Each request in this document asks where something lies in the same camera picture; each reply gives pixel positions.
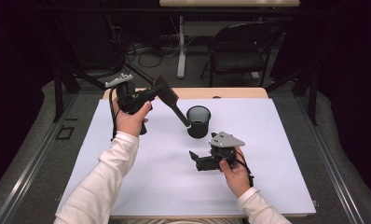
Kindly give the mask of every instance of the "white desk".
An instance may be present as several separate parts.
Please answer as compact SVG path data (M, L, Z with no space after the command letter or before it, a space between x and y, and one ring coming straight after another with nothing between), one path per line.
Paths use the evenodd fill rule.
M180 96L187 89L181 89ZM212 112L209 131L231 133L244 141L242 147L249 167L267 201L287 216L314 214L293 151L287 140L276 108L261 88L188 89L207 97L234 97L235 92L249 92L249 98L181 99L185 113L193 105L205 105ZM112 217L188 218L244 217L236 198L219 171L198 172L188 150L209 156L208 135L202 139L188 136L186 127L160 100L152 102L147 134L142 135L136 162L125 176ZM112 121L107 100L101 100L80 149L74 171L62 196L60 206L81 179L108 148Z
M299 0L160 0L159 4L162 7L298 7ZM217 32L219 28L213 27L211 30ZM185 35L185 21L183 16L180 16L178 78L184 78L186 73Z

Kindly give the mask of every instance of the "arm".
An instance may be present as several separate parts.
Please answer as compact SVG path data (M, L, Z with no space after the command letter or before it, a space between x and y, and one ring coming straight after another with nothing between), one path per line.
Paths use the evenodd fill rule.
M117 103L113 106L118 111L116 137L101 154L98 164L66 199L54 223L107 223L122 178L134 163L142 122L151 104L145 103L134 115L120 111Z
M244 162L244 156L239 147L235 147L237 159ZM227 161L220 161L220 168L226 176L227 184L238 198L238 206L247 214L250 224L290 223L273 206L268 205L258 189L251 187L247 170L240 164L232 169Z

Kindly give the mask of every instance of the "white sleeve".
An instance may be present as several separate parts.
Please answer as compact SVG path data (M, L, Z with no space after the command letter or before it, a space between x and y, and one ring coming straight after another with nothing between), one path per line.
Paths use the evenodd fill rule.
M138 146L139 138L117 132L110 148L101 154L98 164L57 212L54 223L107 223Z
M247 214L250 224L291 223L276 208L266 203L256 188L249 188L238 199L240 210Z

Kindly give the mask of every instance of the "white paper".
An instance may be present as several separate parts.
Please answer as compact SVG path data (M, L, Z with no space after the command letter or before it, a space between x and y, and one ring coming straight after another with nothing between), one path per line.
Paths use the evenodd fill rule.
M147 115L147 134L131 171L125 176L112 216L226 217L240 216L236 197L219 171L201 171L189 150L210 156L208 134L190 137L181 120L160 100ZM207 107L212 117L209 132L225 132L245 142L241 147L251 169L254 186L285 215L314 214L315 208L293 151L270 99L179 100L186 114L194 105ZM98 162L110 145L112 120L107 100L101 100L80 149L62 202Z

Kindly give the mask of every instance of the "black chair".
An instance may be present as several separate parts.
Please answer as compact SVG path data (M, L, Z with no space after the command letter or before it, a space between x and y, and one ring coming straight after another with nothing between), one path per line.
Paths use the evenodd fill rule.
M262 73L259 84L262 87L271 46L281 35L282 28L273 22L237 23L223 28L208 46L209 59L200 78L210 63L210 87L214 75L252 72Z

